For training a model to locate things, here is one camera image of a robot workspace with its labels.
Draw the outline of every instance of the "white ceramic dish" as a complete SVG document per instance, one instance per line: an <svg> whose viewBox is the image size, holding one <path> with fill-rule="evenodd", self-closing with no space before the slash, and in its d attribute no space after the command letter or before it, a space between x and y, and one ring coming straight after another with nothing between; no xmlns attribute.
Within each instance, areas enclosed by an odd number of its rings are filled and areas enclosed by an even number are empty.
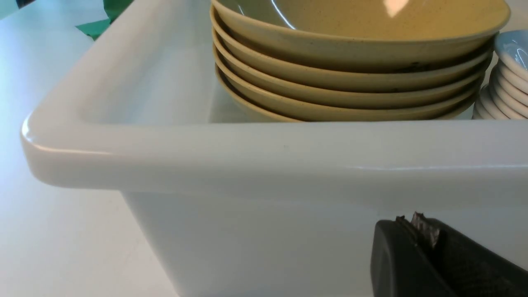
<svg viewBox="0 0 528 297"><path fill-rule="evenodd" d="M483 119L476 109L473 109L473 116L471 119Z"/></svg>
<svg viewBox="0 0 528 297"><path fill-rule="evenodd" d="M503 75L500 71L498 71L495 74L495 79L497 82L503 87L503 89L510 94L515 100L528 105L528 94L525 92L517 89L514 85L512 85Z"/></svg>
<svg viewBox="0 0 528 297"><path fill-rule="evenodd" d="M528 94L528 81L522 79L512 70L510 70L504 62L499 61L497 64L498 70L501 72L502 76L506 78L514 87Z"/></svg>
<svg viewBox="0 0 528 297"><path fill-rule="evenodd" d="M495 51L508 68L528 81L528 30L499 34L495 38Z"/></svg>
<svg viewBox="0 0 528 297"><path fill-rule="evenodd" d="M489 86L480 90L480 102L494 119L510 119L493 102L489 92Z"/></svg>
<svg viewBox="0 0 528 297"><path fill-rule="evenodd" d="M488 91L493 103L495 103L502 113L510 119L526 119L502 100L502 98L495 91L495 85L498 85L496 81L491 82L488 86Z"/></svg>
<svg viewBox="0 0 528 297"><path fill-rule="evenodd" d="M479 114L482 119L495 119L482 104L480 97L475 101L475 111Z"/></svg>
<svg viewBox="0 0 528 297"><path fill-rule="evenodd" d="M415 210L528 268L528 121L248 123L210 4L135 0L24 122L32 173L120 191L179 296L372 296L374 224Z"/></svg>
<svg viewBox="0 0 528 297"><path fill-rule="evenodd" d="M510 94L508 94L508 92L504 90L501 84L497 83L496 81L494 82L494 89L497 95L499 95L502 101L504 101L504 103L524 117L528 117L528 106L515 100Z"/></svg>

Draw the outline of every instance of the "white surface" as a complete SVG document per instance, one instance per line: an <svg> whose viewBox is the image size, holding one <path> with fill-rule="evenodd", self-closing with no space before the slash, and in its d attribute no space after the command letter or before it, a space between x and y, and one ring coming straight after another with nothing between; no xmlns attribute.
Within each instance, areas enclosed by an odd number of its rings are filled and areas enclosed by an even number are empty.
<svg viewBox="0 0 528 297"><path fill-rule="evenodd" d="M501 33L495 51L508 68L528 81L528 30Z"/></svg>
<svg viewBox="0 0 528 297"><path fill-rule="evenodd" d="M37 0L0 21L0 296L176 296L121 194L31 176L20 126L92 45L101 0Z"/></svg>
<svg viewBox="0 0 528 297"><path fill-rule="evenodd" d="M0 20L17 10L16 0L0 0Z"/></svg>

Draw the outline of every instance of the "green paper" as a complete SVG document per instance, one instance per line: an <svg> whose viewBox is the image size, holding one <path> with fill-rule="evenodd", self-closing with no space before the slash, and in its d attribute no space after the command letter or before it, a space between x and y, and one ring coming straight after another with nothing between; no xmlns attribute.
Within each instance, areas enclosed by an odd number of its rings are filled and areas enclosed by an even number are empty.
<svg viewBox="0 0 528 297"><path fill-rule="evenodd" d="M104 0L105 12L113 23L134 0Z"/></svg>
<svg viewBox="0 0 528 297"><path fill-rule="evenodd" d="M76 27L77 29L81 30L82 33L92 37L92 39L95 41L108 27L110 27L110 19L107 18L106 20L78 25Z"/></svg>
<svg viewBox="0 0 528 297"><path fill-rule="evenodd" d="M134 0L103 0L103 5L105 12L108 15L108 19L78 25L76 27L77 29L81 30L82 33L92 37L93 40L96 40L106 29L108 29L108 27L110 27L110 24L113 23L133 1Z"/></svg>

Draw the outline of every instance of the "stacked white plate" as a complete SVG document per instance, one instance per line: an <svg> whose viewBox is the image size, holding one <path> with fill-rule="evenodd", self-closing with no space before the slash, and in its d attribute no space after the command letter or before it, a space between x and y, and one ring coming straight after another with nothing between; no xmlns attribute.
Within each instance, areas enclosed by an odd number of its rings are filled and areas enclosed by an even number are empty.
<svg viewBox="0 0 528 297"><path fill-rule="evenodd" d="M499 62L480 91L473 119L527 119L528 30L499 34L495 52Z"/></svg>

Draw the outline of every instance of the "black plastic object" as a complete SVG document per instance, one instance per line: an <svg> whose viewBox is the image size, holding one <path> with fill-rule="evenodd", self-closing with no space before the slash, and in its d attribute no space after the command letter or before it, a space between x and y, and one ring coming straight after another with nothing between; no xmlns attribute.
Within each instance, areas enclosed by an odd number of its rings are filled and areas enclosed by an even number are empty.
<svg viewBox="0 0 528 297"><path fill-rule="evenodd" d="M370 274L375 297L457 296L394 221L376 224Z"/></svg>
<svg viewBox="0 0 528 297"><path fill-rule="evenodd" d="M528 272L437 219L379 221L371 279L375 297L528 297Z"/></svg>

